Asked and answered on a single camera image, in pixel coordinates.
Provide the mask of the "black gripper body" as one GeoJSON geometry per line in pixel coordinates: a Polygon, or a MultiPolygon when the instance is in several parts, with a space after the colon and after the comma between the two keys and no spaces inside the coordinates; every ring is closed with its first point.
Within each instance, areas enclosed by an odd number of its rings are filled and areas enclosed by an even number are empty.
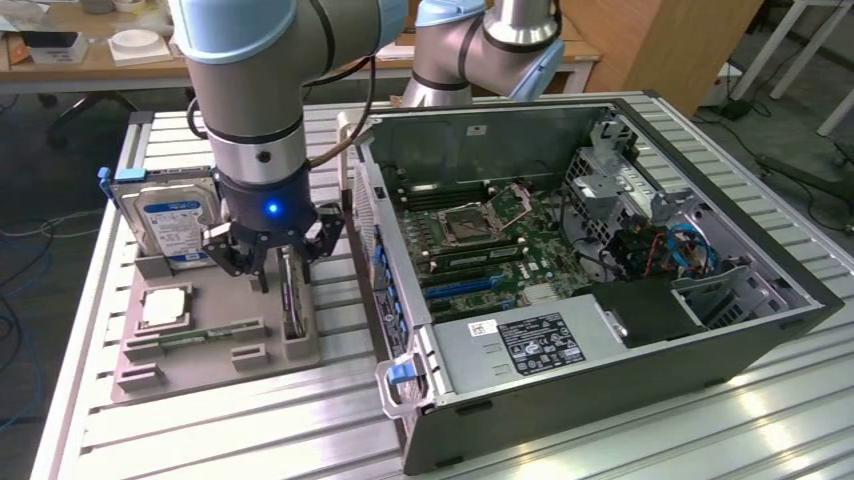
{"type": "Polygon", "coordinates": [[[242,183],[222,174],[219,189],[227,202],[232,236],[244,244],[252,244],[259,236],[274,244],[278,238],[302,239],[318,220],[307,169],[268,184],[242,183]]]}

